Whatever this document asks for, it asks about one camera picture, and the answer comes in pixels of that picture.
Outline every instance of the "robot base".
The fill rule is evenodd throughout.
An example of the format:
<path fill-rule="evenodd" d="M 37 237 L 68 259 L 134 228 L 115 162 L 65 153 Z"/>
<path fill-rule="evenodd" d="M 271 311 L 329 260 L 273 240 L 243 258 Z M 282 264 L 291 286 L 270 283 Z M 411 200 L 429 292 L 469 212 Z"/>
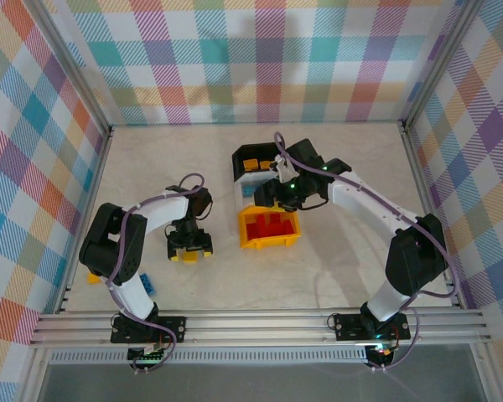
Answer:
<path fill-rule="evenodd" d="M 334 314 L 335 339 L 337 341 L 396 341 L 408 340 L 410 327 L 404 314 L 398 313 L 390 321 L 385 322 L 375 334 L 369 334 L 361 323 L 361 314 Z"/>
<path fill-rule="evenodd" d="M 158 307 L 154 304 L 153 310 L 145 319 L 147 322 L 158 324 L 173 331 L 177 343 L 184 341 L 186 331 L 186 317 L 160 317 Z M 111 321 L 111 343 L 171 343 L 171 336 L 157 328 L 136 322 L 120 312 Z"/>

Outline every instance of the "aluminum frame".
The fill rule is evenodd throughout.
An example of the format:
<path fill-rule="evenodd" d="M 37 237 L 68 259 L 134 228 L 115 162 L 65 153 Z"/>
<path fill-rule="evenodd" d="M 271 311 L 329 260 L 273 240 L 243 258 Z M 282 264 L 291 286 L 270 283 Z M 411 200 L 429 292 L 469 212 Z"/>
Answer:
<path fill-rule="evenodd" d="M 23 385 L 19 386 L 16 400 L 37 400 L 43 383 L 47 365 L 52 360 L 57 348 L 91 348 L 92 350 L 110 350 L 115 344 L 109 342 L 111 334 L 110 319 L 112 312 L 66 312 L 67 291 L 75 276 L 78 265 L 78 246 L 85 235 L 107 154 L 111 144 L 111 127 L 96 102 L 83 74 L 71 58 L 69 50 L 52 18 L 40 0 L 24 0 L 37 24 L 44 32 L 65 73 L 70 77 L 82 100 L 97 119 L 98 124 L 107 133 L 101 162 L 97 167 L 96 177 L 89 193 L 87 208 L 82 226 L 71 249 L 69 264 L 66 267 L 65 280 L 60 289 L 60 298 L 56 303 L 56 314 L 42 315 L 36 328 L 30 348 L 30 358 L 25 363 Z M 417 190 L 427 212 L 433 212 L 433 205 L 425 186 L 421 166 L 415 157 L 410 141 L 409 129 L 420 116 L 428 97 L 439 82 L 449 61 L 454 56 L 467 28 L 477 14 L 483 0 L 467 1 L 460 12 L 455 27 L 447 38 L 447 44 L 434 63 L 431 74 L 425 82 L 419 96 L 407 117 L 408 130 L 402 129 L 402 141 L 412 167 Z M 495 374 L 495 356 L 492 354 L 490 333 L 484 318 L 478 310 L 462 310 L 458 306 L 420 307 L 421 344 L 470 343 L 474 350 L 480 376 L 490 400 L 503 400 L 503 391 L 499 377 Z M 184 315 L 188 317 L 187 336 L 179 349 L 197 347 L 219 348 L 286 348 L 286 347 L 327 347 L 355 345 L 355 342 L 339 343 L 334 333 L 326 326 L 326 319 L 333 312 L 355 313 L 357 309 L 312 309 L 312 310 L 252 310 L 252 311 L 188 311 L 164 312 L 164 315 Z M 415 318 L 408 313 L 408 321 L 414 333 Z"/>
<path fill-rule="evenodd" d="M 187 317 L 187 347 L 290 347 L 318 345 L 374 345 L 380 342 L 335 340 L 326 324 L 332 313 L 354 314 L 355 308 L 287 310 L 165 311 L 164 316 Z M 421 344 L 485 343 L 490 341 L 482 313 L 458 307 L 419 307 Z M 65 312 L 43 315 L 32 336 L 34 348 L 104 348 L 110 343 L 113 312 Z M 407 313 L 415 333 L 415 317 Z M 123 344 L 124 348 L 145 344 Z"/>

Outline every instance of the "yellow object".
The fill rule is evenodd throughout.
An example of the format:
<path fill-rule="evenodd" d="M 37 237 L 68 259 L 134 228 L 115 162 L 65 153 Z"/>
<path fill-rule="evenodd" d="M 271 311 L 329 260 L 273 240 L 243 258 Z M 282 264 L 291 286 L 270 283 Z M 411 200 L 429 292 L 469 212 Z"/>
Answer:
<path fill-rule="evenodd" d="M 246 225 L 256 223 L 258 215 L 268 213 L 280 214 L 282 222 L 287 219 L 290 220 L 291 225 L 293 226 L 294 233 L 249 240 Z M 294 243 L 296 243 L 298 237 L 302 235 L 302 231 L 300 230 L 300 224 L 298 222 L 298 216 L 296 215 L 296 212 L 285 212 L 284 209 L 281 209 L 279 207 L 267 208 L 267 207 L 257 207 L 253 205 L 246 207 L 238 214 L 238 227 L 241 235 L 242 249 L 260 250 L 263 247 L 271 247 L 274 245 L 285 245 L 289 247 Z"/>
<path fill-rule="evenodd" d="M 185 251 L 181 256 L 183 262 L 193 263 L 198 260 L 198 252 L 197 251 Z"/>
<path fill-rule="evenodd" d="M 87 273 L 87 283 L 95 285 L 96 283 L 101 283 L 101 279 L 97 275 L 93 275 L 91 272 Z"/>
<path fill-rule="evenodd" d="M 247 159 L 243 164 L 246 172 L 252 172 L 259 168 L 259 162 L 256 159 Z"/>
<path fill-rule="evenodd" d="M 261 163 L 260 163 L 261 169 L 269 169 L 271 163 L 272 162 L 270 162 L 270 161 L 261 161 Z"/>

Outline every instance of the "plaid wall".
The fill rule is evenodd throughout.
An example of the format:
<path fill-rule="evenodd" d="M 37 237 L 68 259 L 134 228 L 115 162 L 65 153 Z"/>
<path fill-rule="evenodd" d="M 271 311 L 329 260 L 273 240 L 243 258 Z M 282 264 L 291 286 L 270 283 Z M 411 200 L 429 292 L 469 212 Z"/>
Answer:
<path fill-rule="evenodd" d="M 101 141 L 21 0 L 0 1 L 0 401 L 55 302 Z"/>
<path fill-rule="evenodd" d="M 461 3 L 45 2 L 109 120 L 127 125 L 395 121 Z"/>
<path fill-rule="evenodd" d="M 430 71 L 433 67 L 434 61 L 436 61 L 436 58 L 438 57 L 440 52 L 443 50 L 443 47 L 447 42 L 447 36 L 451 32 L 451 29 L 453 28 L 454 23 L 456 22 L 456 19 L 458 18 L 460 11 L 462 9 L 462 6 L 464 5 L 465 2 L 466 2 L 466 0 L 455 0 L 453 8 L 449 12 L 448 17 L 445 20 L 445 24 L 443 25 L 442 30 L 440 31 L 439 36 L 436 39 L 436 42 L 434 43 L 432 50 L 428 54 L 427 60 L 425 61 L 425 64 L 424 64 L 423 68 L 421 69 L 421 72 L 419 73 L 419 76 L 417 78 L 417 82 L 413 86 L 412 92 L 410 92 L 410 96 L 408 96 L 408 101 L 402 111 L 401 119 L 406 118 L 408 113 L 412 109 L 413 102 L 419 96 L 419 93 L 421 92 L 423 84 L 425 83 L 428 76 L 430 75 Z"/>
<path fill-rule="evenodd" d="M 486 0 L 413 133 L 470 307 L 503 370 L 503 0 Z"/>

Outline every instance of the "enclosure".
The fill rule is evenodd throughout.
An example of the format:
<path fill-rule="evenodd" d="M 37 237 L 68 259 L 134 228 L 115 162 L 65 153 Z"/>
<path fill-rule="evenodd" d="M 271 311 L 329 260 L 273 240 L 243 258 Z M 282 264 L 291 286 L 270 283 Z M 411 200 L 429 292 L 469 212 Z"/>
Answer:
<path fill-rule="evenodd" d="M 413 302 L 399 368 L 371 374 L 329 328 L 387 282 L 365 219 L 329 202 L 295 213 L 293 245 L 241 248 L 231 157 L 277 131 L 441 221 L 460 293 Z M 214 253 L 171 261 L 164 227 L 146 236 L 139 273 L 186 328 L 135 378 L 80 246 L 104 203 L 193 172 Z M 243 400 L 503 400 L 503 0 L 0 2 L 0 401 L 155 398 L 159 380 L 185 400 L 246 381 Z"/>

